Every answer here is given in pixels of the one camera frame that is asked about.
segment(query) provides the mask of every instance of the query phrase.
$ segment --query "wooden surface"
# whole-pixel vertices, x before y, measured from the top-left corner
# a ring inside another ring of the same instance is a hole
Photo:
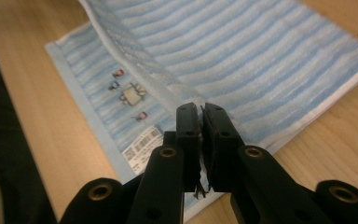
[[[303,2],[358,38],[358,1]],[[76,0],[0,0],[0,68],[57,217],[85,183],[116,176],[44,49],[87,20]],[[358,87],[275,158],[310,189],[325,179],[358,188]],[[189,221],[235,222],[229,195]]]

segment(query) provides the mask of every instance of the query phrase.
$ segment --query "sticker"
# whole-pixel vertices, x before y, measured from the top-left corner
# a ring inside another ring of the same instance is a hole
[[[153,149],[162,145],[163,135],[156,126],[144,130],[121,154],[136,175],[146,168]]]
[[[141,112],[139,115],[138,115],[138,117],[136,117],[136,120],[138,120],[138,121],[141,121],[141,120],[143,120],[143,119],[147,119],[147,114],[146,114],[146,112]]]
[[[145,98],[145,95],[144,87],[131,83],[131,86],[122,92],[119,99],[124,105],[137,105]]]

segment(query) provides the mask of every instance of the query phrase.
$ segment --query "striped towel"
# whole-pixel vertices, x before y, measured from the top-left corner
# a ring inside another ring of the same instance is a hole
[[[358,84],[358,41],[295,0],[80,2],[90,23],[47,50],[122,182],[129,147],[173,131],[179,105],[222,106],[274,153]],[[186,195],[185,219],[218,196]]]

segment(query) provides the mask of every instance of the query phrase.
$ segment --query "white label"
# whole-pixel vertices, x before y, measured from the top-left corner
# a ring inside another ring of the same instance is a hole
[[[155,127],[151,126],[144,130],[129,147],[127,147],[122,155],[129,163],[133,172],[140,174],[149,161],[150,154],[153,149],[162,145],[163,135]]]

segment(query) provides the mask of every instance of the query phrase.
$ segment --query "blue striped cloth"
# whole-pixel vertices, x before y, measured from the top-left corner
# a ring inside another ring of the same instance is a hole
[[[222,106],[274,153],[358,84],[358,41],[295,0],[80,2],[90,23],[47,50],[122,182],[123,150],[151,125],[174,130],[179,105]],[[146,89],[139,104],[107,90],[118,69]],[[216,197],[186,197],[186,218]]]

